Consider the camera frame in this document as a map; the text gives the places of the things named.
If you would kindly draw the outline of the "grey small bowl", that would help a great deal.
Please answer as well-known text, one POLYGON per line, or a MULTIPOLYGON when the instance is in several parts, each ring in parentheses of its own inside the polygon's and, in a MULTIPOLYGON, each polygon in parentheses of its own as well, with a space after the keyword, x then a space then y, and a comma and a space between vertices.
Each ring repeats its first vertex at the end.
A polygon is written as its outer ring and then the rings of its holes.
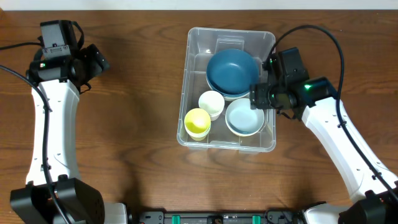
POLYGON ((248 98, 240 98, 232 101, 226 109, 225 121, 238 123, 264 123, 264 111, 252 109, 248 98))

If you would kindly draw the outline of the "white small bowl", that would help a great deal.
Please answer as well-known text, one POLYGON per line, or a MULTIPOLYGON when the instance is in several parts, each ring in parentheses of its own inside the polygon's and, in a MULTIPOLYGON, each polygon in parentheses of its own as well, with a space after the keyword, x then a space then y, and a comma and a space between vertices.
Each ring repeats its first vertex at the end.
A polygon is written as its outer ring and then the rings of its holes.
POLYGON ((264 123, 238 123, 233 124, 226 122, 228 129, 235 135, 241 137, 248 137, 258 133, 263 127, 264 123))

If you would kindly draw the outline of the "blue bowl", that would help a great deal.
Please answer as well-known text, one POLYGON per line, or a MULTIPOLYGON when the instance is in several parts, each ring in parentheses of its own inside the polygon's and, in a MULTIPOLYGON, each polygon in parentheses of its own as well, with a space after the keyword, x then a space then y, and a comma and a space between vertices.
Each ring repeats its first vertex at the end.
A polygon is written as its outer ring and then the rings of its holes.
POLYGON ((209 79, 206 81, 212 90, 217 91, 224 98, 243 98, 250 92, 251 83, 247 81, 219 80, 212 82, 209 79))
POLYGON ((238 49, 226 49, 214 54, 206 68, 206 79, 247 81, 259 83, 259 66, 248 53, 238 49))

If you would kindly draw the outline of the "cream large bowl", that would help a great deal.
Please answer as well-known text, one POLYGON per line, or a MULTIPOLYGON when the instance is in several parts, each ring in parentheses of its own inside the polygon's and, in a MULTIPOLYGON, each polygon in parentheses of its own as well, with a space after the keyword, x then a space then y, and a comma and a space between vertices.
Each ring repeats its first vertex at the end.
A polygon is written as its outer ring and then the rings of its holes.
POLYGON ((242 94, 237 94, 237 95, 230 95, 230 94, 227 94, 227 93, 222 93, 220 90, 217 90, 215 87, 212 87, 211 85, 210 85, 210 89, 220 93, 221 96, 226 101, 234 101, 234 100, 237 100, 237 99, 240 99, 240 98, 249 98, 249 92, 242 93, 242 94))

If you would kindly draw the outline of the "cream cup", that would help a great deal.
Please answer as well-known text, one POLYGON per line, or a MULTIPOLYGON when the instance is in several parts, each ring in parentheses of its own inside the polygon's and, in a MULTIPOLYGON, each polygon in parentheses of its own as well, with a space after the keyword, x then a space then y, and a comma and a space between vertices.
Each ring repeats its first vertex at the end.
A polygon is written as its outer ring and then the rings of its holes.
POLYGON ((224 98, 217 91, 206 91, 198 100, 198 105, 208 114, 220 114, 224 108, 224 98))

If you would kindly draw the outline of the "yellow cup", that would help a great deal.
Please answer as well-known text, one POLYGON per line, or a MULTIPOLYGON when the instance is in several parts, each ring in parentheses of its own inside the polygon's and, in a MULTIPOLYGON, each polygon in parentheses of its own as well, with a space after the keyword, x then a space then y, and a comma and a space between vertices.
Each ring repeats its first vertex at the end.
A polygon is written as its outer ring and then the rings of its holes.
POLYGON ((194 140, 194 141, 202 141, 204 140, 208 133, 188 133, 188 135, 194 140))
POLYGON ((198 126, 207 128, 211 126, 210 115, 201 108, 192 109, 185 115, 184 126, 198 126))

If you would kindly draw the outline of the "pink cup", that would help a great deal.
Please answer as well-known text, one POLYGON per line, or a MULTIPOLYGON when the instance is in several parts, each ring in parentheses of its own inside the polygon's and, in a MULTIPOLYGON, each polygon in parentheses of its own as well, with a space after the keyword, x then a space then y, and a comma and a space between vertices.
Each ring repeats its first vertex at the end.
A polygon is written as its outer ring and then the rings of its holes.
POLYGON ((220 117, 221 113, 222 113, 222 110, 220 110, 216 113, 210 113, 209 115, 210 115, 211 121, 217 120, 220 117))

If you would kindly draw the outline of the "light blue cup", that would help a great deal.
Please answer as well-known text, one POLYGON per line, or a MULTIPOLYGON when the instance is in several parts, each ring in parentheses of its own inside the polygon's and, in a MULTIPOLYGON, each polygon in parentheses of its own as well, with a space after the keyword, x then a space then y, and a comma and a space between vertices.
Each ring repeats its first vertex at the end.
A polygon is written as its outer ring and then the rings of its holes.
POLYGON ((185 126, 185 130, 189 136, 194 138, 202 138, 210 132, 211 127, 185 126))

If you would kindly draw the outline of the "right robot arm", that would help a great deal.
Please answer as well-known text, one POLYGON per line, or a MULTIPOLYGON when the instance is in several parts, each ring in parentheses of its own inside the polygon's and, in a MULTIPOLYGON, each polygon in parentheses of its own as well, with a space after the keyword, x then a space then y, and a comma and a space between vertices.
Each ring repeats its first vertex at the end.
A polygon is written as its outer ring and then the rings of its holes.
POLYGON ((251 86, 251 106, 292 110, 325 148, 353 203, 348 208, 311 205, 294 216, 294 223, 397 223, 397 200, 388 192, 397 192, 397 175, 360 135, 329 80, 311 79, 297 48, 271 54, 262 67, 268 80, 251 86))

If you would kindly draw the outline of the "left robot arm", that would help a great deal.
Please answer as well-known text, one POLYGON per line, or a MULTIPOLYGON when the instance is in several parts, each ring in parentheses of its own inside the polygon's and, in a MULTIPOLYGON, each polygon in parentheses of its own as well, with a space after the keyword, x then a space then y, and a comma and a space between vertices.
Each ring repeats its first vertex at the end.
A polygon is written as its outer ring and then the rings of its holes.
POLYGON ((42 22, 40 29, 40 48, 22 76, 34 99, 34 149, 25 186, 11 192, 11 207, 25 223, 129 223, 125 204, 106 203, 81 180, 76 159, 80 95, 109 63, 76 36, 75 21, 42 22))

